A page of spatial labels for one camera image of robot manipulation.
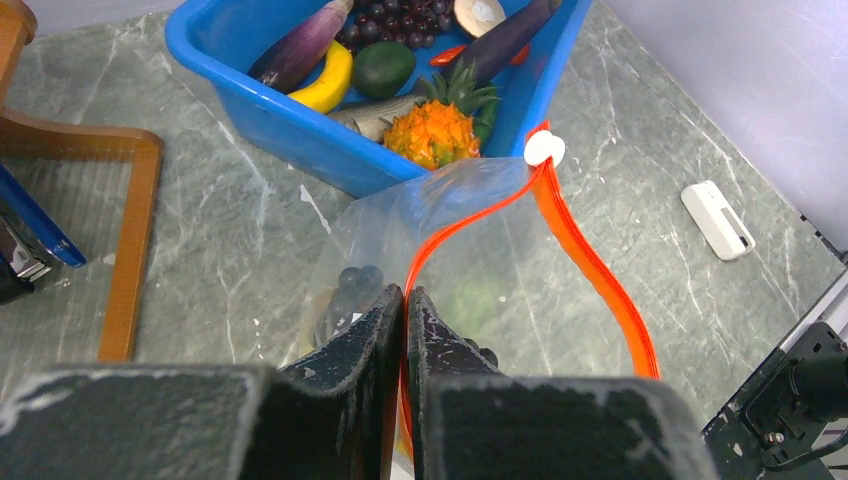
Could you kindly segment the clear zip bag red zipper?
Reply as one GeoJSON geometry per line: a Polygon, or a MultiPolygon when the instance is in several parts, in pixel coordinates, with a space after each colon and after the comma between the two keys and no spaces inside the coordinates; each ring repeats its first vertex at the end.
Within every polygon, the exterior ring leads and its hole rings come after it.
{"type": "Polygon", "coordinates": [[[460,160],[354,201],[330,230],[302,306],[309,350],[319,302],[348,266],[374,265],[385,286],[422,288],[445,323],[509,372],[571,367],[539,321],[621,331],[633,371],[658,378],[653,340],[632,299],[577,225],[551,161],[460,160]]]}

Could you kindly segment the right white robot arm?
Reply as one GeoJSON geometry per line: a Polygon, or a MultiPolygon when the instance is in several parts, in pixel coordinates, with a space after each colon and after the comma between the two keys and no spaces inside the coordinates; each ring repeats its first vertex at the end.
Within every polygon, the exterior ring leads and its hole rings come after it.
{"type": "Polygon", "coordinates": [[[706,424],[702,438],[721,479],[830,479],[826,456],[847,446],[847,343],[824,322],[773,350],[706,424]]]}

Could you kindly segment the dark grape bunch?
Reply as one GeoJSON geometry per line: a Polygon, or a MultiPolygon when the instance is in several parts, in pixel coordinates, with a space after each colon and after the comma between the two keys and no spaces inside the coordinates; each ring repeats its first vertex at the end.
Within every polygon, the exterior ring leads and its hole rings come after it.
{"type": "Polygon", "coordinates": [[[348,266],[337,277],[327,300],[319,302],[312,344],[317,347],[357,322],[385,286],[383,272],[374,265],[348,266]]]}

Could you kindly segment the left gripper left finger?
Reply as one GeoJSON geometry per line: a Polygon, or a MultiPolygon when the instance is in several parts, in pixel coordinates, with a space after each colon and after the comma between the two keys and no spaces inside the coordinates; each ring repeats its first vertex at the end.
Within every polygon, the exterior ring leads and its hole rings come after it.
{"type": "Polygon", "coordinates": [[[244,365],[61,365],[1,408],[5,479],[385,479],[403,294],[310,354],[244,365]]]}

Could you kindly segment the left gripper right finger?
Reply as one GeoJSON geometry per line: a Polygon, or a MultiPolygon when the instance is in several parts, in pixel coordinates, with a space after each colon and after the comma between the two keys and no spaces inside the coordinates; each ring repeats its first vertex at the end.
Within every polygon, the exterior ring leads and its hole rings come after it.
{"type": "Polygon", "coordinates": [[[638,377],[510,377],[408,296],[419,479],[713,479],[685,402],[638,377]]]}

